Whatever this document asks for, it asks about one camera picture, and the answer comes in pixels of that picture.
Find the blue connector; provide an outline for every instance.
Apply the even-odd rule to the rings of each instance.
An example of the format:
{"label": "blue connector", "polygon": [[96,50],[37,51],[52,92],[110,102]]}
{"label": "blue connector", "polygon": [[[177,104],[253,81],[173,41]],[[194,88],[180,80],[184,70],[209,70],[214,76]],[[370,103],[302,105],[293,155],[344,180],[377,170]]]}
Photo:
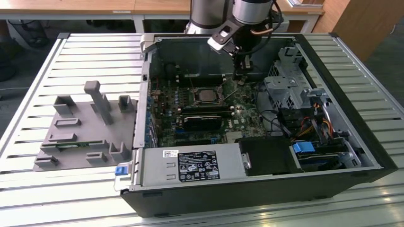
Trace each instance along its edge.
{"label": "blue connector", "polygon": [[316,149],[310,142],[297,142],[293,144],[294,153],[309,153],[314,152]]}
{"label": "blue connector", "polygon": [[117,166],[114,168],[114,176],[124,176],[128,175],[128,167],[126,166]]}

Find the wooden desk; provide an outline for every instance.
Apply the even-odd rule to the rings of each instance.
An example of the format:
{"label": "wooden desk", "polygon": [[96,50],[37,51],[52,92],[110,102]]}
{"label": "wooden desk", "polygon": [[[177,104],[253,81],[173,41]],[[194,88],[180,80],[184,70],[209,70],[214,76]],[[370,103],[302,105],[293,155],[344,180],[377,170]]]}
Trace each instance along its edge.
{"label": "wooden desk", "polygon": [[[277,0],[277,2],[285,19],[304,21],[301,32],[309,33],[324,10],[318,8],[296,9],[289,6],[286,0]],[[133,13],[136,32],[142,33],[142,21],[146,19],[189,19],[190,0],[136,0]]]}
{"label": "wooden desk", "polygon": [[365,61],[404,16],[404,0],[325,0],[313,32],[334,32]]}
{"label": "wooden desk", "polygon": [[130,19],[134,0],[0,0],[0,19]]}

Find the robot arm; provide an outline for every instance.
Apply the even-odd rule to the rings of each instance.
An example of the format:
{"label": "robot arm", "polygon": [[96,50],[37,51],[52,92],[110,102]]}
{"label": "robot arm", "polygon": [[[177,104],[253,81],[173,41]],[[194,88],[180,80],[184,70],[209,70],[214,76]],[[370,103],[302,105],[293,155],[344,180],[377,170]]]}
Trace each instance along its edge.
{"label": "robot arm", "polygon": [[[278,23],[272,28],[276,12]],[[193,0],[188,34],[212,34],[208,44],[233,58],[234,74],[250,70],[250,55],[269,42],[270,33],[281,24],[276,0]]]}

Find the aluminum extrusion table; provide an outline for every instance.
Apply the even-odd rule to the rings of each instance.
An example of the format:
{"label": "aluminum extrusion table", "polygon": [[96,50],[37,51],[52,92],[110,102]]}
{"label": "aluminum extrusion table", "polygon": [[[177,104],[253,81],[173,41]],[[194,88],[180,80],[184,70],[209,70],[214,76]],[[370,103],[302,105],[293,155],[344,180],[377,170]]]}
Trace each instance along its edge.
{"label": "aluminum extrusion table", "polygon": [[[74,102],[89,101],[82,91],[86,80],[100,81],[109,100],[122,94],[134,99],[138,95],[140,34],[70,34],[56,40],[0,140],[0,226],[352,227],[402,222],[402,107],[338,38],[328,34],[305,37],[400,168],[394,173],[330,199],[141,218],[113,189],[113,166],[32,172],[57,95],[70,94]],[[310,75],[321,87],[313,71]]]}

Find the desk leg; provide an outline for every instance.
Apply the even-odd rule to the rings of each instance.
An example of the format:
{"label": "desk leg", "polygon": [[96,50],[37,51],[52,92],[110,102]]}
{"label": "desk leg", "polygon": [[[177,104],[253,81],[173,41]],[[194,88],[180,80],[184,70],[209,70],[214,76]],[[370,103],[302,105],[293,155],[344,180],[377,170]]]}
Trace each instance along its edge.
{"label": "desk leg", "polygon": [[310,15],[304,22],[302,28],[301,28],[301,33],[310,33],[313,31],[314,25],[318,20],[318,15]]}
{"label": "desk leg", "polygon": [[134,23],[136,33],[144,33],[144,25],[142,25],[144,15],[132,15],[132,20]]}

